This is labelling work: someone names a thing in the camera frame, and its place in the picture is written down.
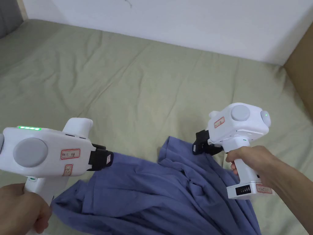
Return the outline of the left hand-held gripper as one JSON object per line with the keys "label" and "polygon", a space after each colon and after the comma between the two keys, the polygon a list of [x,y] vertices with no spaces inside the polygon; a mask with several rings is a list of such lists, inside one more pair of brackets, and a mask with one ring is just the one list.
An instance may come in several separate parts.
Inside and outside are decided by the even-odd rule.
{"label": "left hand-held gripper", "polygon": [[114,153],[88,138],[92,126],[91,119],[71,118],[62,131],[7,127],[1,134],[0,169],[26,176],[24,190],[50,205],[70,177],[113,164]]}

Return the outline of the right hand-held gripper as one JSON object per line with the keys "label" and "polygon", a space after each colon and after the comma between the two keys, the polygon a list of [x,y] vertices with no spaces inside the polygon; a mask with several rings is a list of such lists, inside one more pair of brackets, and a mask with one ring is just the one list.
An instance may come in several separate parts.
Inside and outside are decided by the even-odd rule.
{"label": "right hand-held gripper", "polygon": [[[207,130],[196,133],[193,155],[209,154],[209,144],[222,147],[225,153],[250,143],[269,132],[270,115],[261,108],[245,103],[233,103],[222,111],[209,114]],[[274,195],[270,187],[263,185],[259,174],[246,165],[242,159],[234,160],[238,171],[238,184],[227,186],[229,199],[250,200],[257,196]]]}

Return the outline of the person's right hand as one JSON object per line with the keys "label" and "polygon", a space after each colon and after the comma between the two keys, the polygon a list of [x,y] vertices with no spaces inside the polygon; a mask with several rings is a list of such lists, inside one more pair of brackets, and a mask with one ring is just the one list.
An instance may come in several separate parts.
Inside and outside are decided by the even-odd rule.
{"label": "person's right hand", "polygon": [[274,156],[264,146],[240,147],[232,150],[227,154],[226,162],[231,163],[231,169],[234,174],[238,175],[235,160],[241,159],[251,169],[255,170],[261,178],[262,183],[273,188],[271,180],[274,179],[274,171],[277,166],[283,165],[284,162]]}

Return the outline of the person's left hand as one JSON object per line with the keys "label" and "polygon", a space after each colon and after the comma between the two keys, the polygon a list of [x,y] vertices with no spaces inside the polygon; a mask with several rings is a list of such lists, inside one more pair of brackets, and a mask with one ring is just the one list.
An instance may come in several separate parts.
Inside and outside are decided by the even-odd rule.
{"label": "person's left hand", "polygon": [[24,192],[24,183],[0,188],[0,234],[41,234],[49,226],[51,208],[38,194]]}

